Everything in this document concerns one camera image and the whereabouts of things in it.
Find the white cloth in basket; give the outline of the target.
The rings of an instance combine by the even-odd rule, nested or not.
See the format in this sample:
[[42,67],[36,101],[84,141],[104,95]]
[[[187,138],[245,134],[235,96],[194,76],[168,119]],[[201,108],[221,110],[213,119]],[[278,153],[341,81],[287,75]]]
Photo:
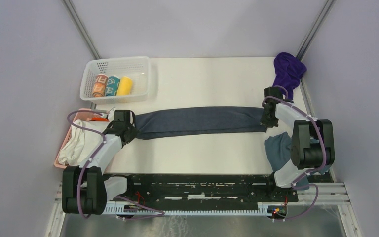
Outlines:
[[61,148],[57,160],[61,165],[76,166],[87,159],[101,142],[101,135],[72,125],[70,139]]

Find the teal blue towel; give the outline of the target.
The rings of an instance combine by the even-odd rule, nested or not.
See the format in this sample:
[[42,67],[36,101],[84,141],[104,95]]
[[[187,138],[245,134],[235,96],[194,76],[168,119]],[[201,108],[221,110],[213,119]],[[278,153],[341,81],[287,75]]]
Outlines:
[[268,137],[264,146],[278,188],[309,189],[305,172],[310,168],[298,168],[294,165],[291,159],[292,138],[287,132]]

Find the orange item in basket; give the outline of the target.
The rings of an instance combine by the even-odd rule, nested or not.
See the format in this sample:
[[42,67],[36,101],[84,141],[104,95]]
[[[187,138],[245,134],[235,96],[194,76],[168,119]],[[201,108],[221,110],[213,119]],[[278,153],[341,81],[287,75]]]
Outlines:
[[88,122],[92,122],[92,121],[94,121],[94,122],[109,122],[109,120],[106,118],[98,118],[98,117],[90,118],[87,121]]

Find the purple towel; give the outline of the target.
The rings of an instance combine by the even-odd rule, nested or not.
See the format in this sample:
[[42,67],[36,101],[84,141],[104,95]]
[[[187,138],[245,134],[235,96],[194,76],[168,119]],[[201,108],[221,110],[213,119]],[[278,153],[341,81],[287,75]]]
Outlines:
[[295,56],[287,52],[277,54],[274,59],[275,79],[273,86],[282,86],[287,92],[287,98],[292,100],[294,97],[294,89],[301,82],[307,67]]

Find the corner metal rail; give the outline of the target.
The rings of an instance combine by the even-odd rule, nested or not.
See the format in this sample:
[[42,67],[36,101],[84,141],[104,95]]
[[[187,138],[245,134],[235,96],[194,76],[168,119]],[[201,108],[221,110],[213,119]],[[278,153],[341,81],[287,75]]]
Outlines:
[[313,39],[317,35],[320,27],[326,20],[327,16],[329,15],[331,9],[333,8],[334,4],[336,3],[336,0],[325,0],[324,4],[318,11],[315,19],[313,20],[311,27],[309,28],[308,32],[306,33],[304,39],[302,40],[302,43],[299,46],[299,49],[296,53],[296,58],[298,60],[302,60],[307,53],[307,50],[309,49]]
[[85,46],[87,47],[88,51],[92,55],[93,59],[101,59],[101,55],[98,52],[90,33],[86,29],[86,26],[84,22],[81,20],[81,17],[76,10],[76,7],[72,0],[61,0],[63,5],[65,6],[65,9],[67,10],[67,13],[69,14],[70,18],[72,19],[78,33],[80,34]]

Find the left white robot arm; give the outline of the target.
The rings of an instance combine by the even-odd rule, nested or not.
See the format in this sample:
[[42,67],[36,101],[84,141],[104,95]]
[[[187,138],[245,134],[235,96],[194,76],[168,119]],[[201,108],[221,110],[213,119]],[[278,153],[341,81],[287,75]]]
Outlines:
[[109,200],[119,196],[129,201],[135,187],[126,178],[104,178],[104,171],[114,156],[133,141],[139,131],[136,115],[131,110],[114,110],[114,119],[102,132],[93,130],[101,139],[91,154],[79,165],[68,166],[62,173],[62,210],[79,214],[84,219],[101,215]]

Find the dark grey towel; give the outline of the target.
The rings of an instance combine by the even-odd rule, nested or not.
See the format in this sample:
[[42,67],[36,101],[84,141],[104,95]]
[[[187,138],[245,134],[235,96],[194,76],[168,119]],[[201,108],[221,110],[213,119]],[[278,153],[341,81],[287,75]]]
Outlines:
[[262,108],[210,106],[168,109],[136,115],[138,139],[266,132],[261,125]]

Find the right corner metal rail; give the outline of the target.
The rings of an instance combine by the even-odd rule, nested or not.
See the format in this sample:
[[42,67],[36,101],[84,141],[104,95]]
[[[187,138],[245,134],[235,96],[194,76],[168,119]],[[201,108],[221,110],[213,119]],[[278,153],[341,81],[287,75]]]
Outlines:
[[311,27],[309,28],[308,32],[306,33],[304,39],[302,40],[302,43],[299,46],[299,49],[296,53],[296,58],[298,60],[302,60],[307,53],[307,50],[309,49],[313,39],[317,35],[320,27],[326,20],[327,16],[329,15],[331,9],[333,8],[334,4],[336,3],[336,0],[325,0],[324,4],[318,11],[315,19],[313,20]]

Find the left corner metal rail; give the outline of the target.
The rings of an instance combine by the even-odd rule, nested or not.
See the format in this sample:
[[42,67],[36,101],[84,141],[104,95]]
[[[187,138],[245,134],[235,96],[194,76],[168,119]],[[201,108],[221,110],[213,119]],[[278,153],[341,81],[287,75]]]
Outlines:
[[81,20],[81,17],[76,10],[76,7],[72,0],[61,0],[63,5],[65,6],[65,9],[67,10],[67,13],[69,14],[70,18],[72,19],[78,33],[80,34],[85,46],[87,47],[88,51],[92,55],[93,59],[101,59],[101,55],[98,52],[90,33],[86,29],[86,26],[84,22]]

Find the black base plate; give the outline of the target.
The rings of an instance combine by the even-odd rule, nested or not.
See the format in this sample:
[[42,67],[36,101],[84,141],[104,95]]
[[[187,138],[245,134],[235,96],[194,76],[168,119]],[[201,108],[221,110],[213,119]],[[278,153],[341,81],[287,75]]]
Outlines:
[[248,211],[259,202],[298,202],[297,192],[278,189],[270,175],[131,174],[122,197],[162,211]]

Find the white plastic basket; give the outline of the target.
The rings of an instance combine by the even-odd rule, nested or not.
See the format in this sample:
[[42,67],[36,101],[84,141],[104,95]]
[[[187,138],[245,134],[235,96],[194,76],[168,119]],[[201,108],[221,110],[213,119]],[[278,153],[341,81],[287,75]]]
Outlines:
[[80,98],[94,104],[144,101],[151,86],[146,56],[93,60],[86,64]]

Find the orange patterned rolled towel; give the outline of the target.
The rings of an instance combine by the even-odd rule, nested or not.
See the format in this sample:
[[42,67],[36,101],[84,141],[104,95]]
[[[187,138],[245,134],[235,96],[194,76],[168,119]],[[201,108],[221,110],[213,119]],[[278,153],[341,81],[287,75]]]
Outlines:
[[104,97],[107,86],[108,76],[105,74],[98,74],[95,77],[94,85],[92,88],[92,97]]

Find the teal patterned rolled towel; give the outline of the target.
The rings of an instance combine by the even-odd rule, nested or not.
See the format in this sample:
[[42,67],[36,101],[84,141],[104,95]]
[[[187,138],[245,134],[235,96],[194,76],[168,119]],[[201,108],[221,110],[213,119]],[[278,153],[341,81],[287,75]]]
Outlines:
[[105,88],[105,97],[116,96],[120,78],[117,76],[110,76],[107,79]]

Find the yellow rolled towel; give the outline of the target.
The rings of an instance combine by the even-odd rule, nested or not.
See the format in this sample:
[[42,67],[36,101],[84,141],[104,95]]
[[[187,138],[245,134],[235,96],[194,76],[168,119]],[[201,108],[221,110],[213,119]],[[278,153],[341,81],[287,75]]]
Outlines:
[[130,77],[122,77],[119,81],[117,96],[130,95],[133,87],[133,80]]

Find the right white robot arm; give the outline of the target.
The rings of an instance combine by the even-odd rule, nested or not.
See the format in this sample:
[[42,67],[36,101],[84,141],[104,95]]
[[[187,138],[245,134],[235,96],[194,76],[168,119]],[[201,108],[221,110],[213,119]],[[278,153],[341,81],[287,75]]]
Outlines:
[[302,111],[292,100],[283,97],[281,88],[265,88],[262,102],[262,126],[274,128],[281,121],[292,130],[290,159],[271,174],[271,185],[265,188],[265,195],[271,201],[279,201],[285,196],[285,189],[294,188],[302,178],[335,160],[332,122]]

